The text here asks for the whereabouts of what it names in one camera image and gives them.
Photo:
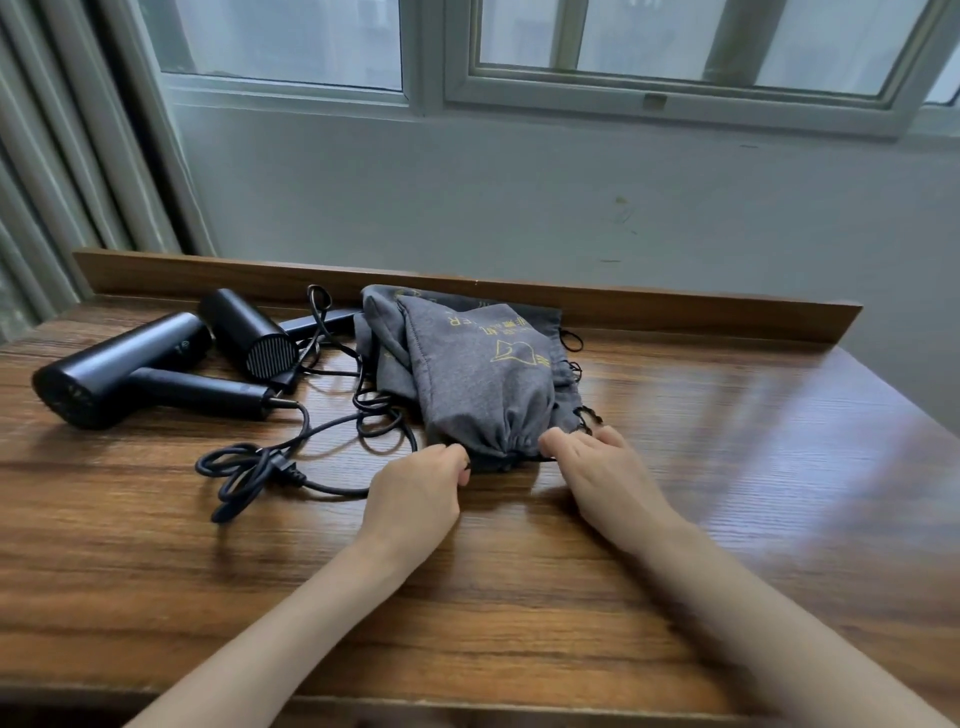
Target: wall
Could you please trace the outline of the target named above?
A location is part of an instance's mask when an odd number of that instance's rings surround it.
[[[960,149],[176,106],[222,254],[866,305],[843,344],[960,431]]]

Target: black cable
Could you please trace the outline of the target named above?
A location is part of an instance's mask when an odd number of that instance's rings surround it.
[[[317,303],[315,298],[317,293],[322,296],[320,303]],[[375,387],[364,388],[364,382],[369,375],[364,358],[357,351],[337,341],[327,329],[325,323],[326,312],[333,305],[330,294],[320,285],[309,285],[307,286],[307,300],[310,304],[310,311],[317,321],[317,331],[300,353],[298,369],[310,375],[355,376],[357,385],[353,391],[352,401],[357,411],[351,415],[311,427],[310,413],[299,402],[279,398],[268,400],[269,404],[275,409],[298,409],[300,411],[303,416],[300,434],[285,442],[264,448],[254,443],[236,443],[227,448],[219,448],[208,452],[197,460],[194,466],[197,473],[206,477],[224,477],[227,479],[217,493],[217,497],[222,503],[210,517],[215,523],[232,521],[252,503],[254,498],[260,495],[268,483],[272,482],[281,486],[307,488],[331,496],[366,497],[369,488],[335,488],[315,483],[298,470],[297,463],[290,459],[294,452],[311,437],[337,425],[356,422],[357,436],[361,439],[379,437],[394,429],[399,429],[410,444],[410,450],[417,450],[417,438],[404,419],[402,410],[396,407],[394,398],[389,395],[366,398],[366,395],[375,394],[376,389]],[[322,346],[332,347],[353,358],[356,361],[356,371],[339,372],[317,369],[316,365],[321,356]],[[315,354],[313,361],[309,365],[305,365],[303,362],[311,352]],[[366,426],[368,419],[379,417],[386,417],[387,423],[375,427]]]
[[[571,347],[571,346],[568,346],[567,343],[566,343],[566,341],[565,341],[565,338],[566,338],[567,336],[572,336],[574,339],[576,339],[577,343],[578,343],[580,346],[577,347],[576,349],[574,349],[574,348]],[[561,329],[560,329],[560,343],[564,345],[564,349],[566,349],[568,352],[576,353],[576,352],[582,352],[582,351],[584,350],[584,340],[583,340],[583,338],[581,338],[580,334],[574,333],[574,332],[571,331],[569,328],[561,328]]]

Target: curtain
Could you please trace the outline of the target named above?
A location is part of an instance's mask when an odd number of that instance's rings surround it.
[[[0,342],[88,295],[79,248],[216,255],[136,0],[0,0]]]

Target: gray drawstring bag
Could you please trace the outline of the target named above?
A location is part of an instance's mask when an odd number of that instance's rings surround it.
[[[561,311],[372,285],[355,320],[376,388],[420,403],[430,443],[463,445],[477,471],[539,459],[552,426],[581,424]]]

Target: hair dryer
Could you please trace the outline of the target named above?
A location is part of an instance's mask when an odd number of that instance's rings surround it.
[[[152,404],[266,417],[274,389],[183,371],[209,348],[203,321],[192,313],[172,313],[38,369],[34,391],[65,421],[84,429],[110,427]]]

